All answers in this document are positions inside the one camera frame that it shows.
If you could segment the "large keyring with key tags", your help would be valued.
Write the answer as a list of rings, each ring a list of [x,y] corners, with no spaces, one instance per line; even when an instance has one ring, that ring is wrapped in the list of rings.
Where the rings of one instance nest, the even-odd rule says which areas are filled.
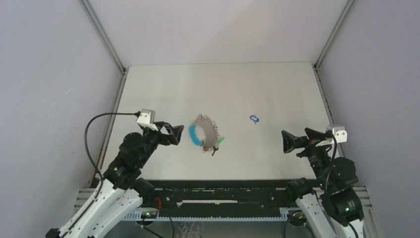
[[[220,149],[218,142],[224,136],[218,132],[215,121],[205,115],[198,115],[188,127],[188,134],[195,146],[201,148],[203,153],[210,153],[214,156]]]

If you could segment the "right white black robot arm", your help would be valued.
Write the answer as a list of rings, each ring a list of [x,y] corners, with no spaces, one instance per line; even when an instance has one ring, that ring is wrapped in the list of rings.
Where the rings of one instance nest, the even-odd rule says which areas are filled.
[[[348,139],[344,126],[329,125],[325,132],[305,128],[304,136],[282,130],[283,152],[301,149],[296,156],[307,158],[323,194],[318,195],[306,178],[286,185],[286,199],[298,210],[286,223],[305,226],[315,238],[362,238],[364,213],[354,190],[359,181],[355,163],[337,156],[338,144]]]

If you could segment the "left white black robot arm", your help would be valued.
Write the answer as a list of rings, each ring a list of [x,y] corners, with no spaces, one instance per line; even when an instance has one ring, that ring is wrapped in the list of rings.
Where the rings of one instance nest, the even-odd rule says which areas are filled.
[[[47,238],[103,238],[128,213],[153,204],[154,186],[140,177],[141,169],[159,145],[178,145],[184,126],[159,121],[141,129],[124,137],[95,191],[65,225],[51,228]]]

